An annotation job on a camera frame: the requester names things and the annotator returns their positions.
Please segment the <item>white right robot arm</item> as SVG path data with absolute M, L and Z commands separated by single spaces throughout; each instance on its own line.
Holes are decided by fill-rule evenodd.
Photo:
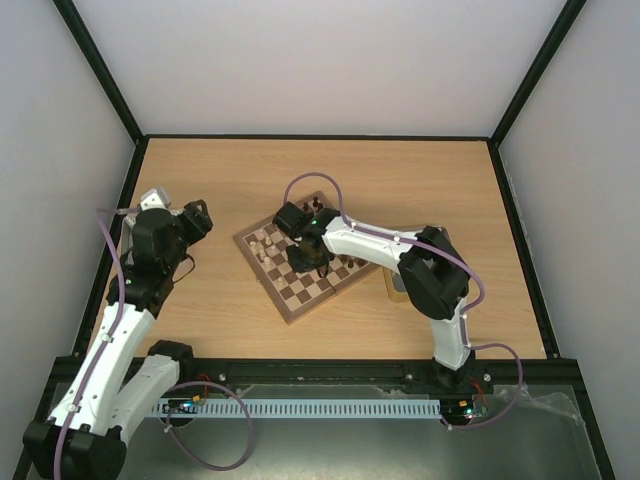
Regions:
M 469 282 L 477 276 L 461 259 L 443 230 L 393 231 L 365 224 L 340 211 L 312 213 L 285 203 L 272 223 L 294 244 L 288 262 L 297 273 L 326 269 L 338 256 L 350 256 L 398 275 L 413 307 L 431 323 L 434 379 L 445 390 L 460 390 L 471 379 L 474 358 L 467 334 Z

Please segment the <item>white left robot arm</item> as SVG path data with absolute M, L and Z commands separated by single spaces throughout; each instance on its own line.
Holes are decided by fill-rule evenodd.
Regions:
M 115 276 L 98 333 L 59 403 L 23 435 L 43 479 L 117 478 L 130 440 L 152 406 L 192 371 L 191 346 L 160 341 L 140 370 L 125 377 L 189 248 L 213 228 L 207 204 L 199 199 L 173 209 L 160 191 L 152 190 L 137 207 L 119 213 L 129 229 L 128 244 L 119 252 L 110 234 L 103 234 Z

